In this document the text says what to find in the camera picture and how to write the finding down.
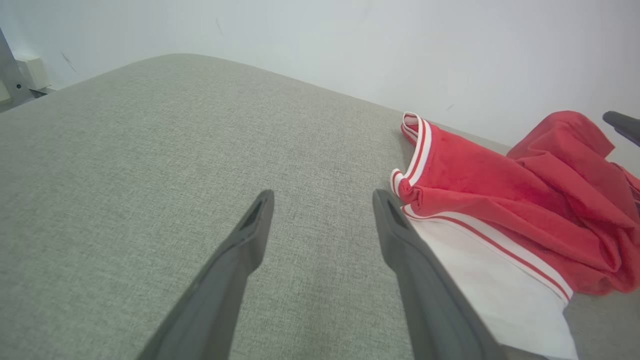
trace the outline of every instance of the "red fabric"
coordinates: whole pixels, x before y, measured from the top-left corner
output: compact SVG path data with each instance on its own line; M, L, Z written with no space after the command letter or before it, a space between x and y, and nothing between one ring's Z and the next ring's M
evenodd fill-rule
M604 159L614 147L589 119L553 113L507 156L430 128L422 174L413 186L408 179L398 186L417 215L457 211L483 220L575 291L640 286L640 181ZM403 133L415 144L404 126Z

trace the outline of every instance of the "gray cushion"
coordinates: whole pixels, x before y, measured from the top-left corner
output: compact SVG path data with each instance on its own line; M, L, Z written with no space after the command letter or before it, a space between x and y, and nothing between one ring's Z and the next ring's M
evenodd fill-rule
M410 359L371 208L372 191L409 164L400 118L195 55L141 61L0 114L0 357L135 358L271 188L271 234L232 358ZM576 296L567 316L583 359L639 352L636 295Z

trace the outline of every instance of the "striped trim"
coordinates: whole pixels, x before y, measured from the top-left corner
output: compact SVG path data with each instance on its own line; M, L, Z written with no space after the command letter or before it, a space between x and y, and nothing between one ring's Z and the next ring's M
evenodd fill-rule
M408 127L408 125L416 124L418 125L417 133L415 130ZM406 173L404 175L401 172L398 174L398 169L394 169L391 173L391 188L398 196L400 196L398 186L402 179L408 179L410 186L413 186L418 182L427 164L429 151L431 150L431 126L424 119L414 113L406 112L403 115L401 130L405 135L414 139L416 144L411 163L409 164L409 169Z
M569 303L569 300L573 296L573 290L558 271L540 259L536 254L520 246L505 234L502 234L482 220L453 211L446 211L426 218L421 217L414 219L456 226L460 231L476 239L502 258L549 287L563 300L565 305Z
M401 209L402 209L402 212L406 216L408 216L408 217L410 217L410 218L412 218L414 220L426 220L426 219L428 219L428 217L422 217L422 216L416 214L413 211L413 209L411 208L411 204L407 204L407 205L403 206Z
M400 186L400 180L403 179L402 176L398 176L398 175L402 175L402 172L398 169L395 169L393 173L391 173L391 189L394 191L394 194L396 196L400 196L398 191L398 186Z

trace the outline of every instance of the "clothing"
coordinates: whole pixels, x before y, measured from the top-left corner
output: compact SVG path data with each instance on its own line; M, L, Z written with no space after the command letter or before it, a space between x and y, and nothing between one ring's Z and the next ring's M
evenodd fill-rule
M573 291L640 286L640 181L604 159L613 145L585 116L549 115L506 157L413 113L401 130L416 148L391 183L408 217L455 211L482 220L540 259L496 247L564 301Z
M488 225L455 212L409 221L496 341L549 359L578 359L563 316L567 303L480 237L480 232L491 233ZM514 252L528 252L504 235L493 235Z

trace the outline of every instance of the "white wall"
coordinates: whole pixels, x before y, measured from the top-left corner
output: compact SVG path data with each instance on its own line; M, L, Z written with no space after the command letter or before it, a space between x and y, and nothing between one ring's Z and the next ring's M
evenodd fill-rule
M637 0L0 0L10 46L58 88L206 54L508 145L556 110L640 117L639 19ZM602 127L640 174L640 149Z

